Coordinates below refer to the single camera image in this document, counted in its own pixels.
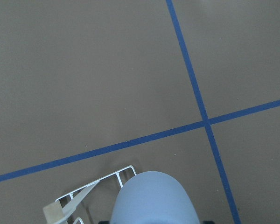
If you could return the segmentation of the light blue plastic cup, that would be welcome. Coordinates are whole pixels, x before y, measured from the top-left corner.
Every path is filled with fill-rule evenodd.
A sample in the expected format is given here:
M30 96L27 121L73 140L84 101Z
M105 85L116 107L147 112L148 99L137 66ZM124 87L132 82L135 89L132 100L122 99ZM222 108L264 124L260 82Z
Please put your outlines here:
M117 195L111 224L198 224L196 210L184 187L158 171L128 180Z

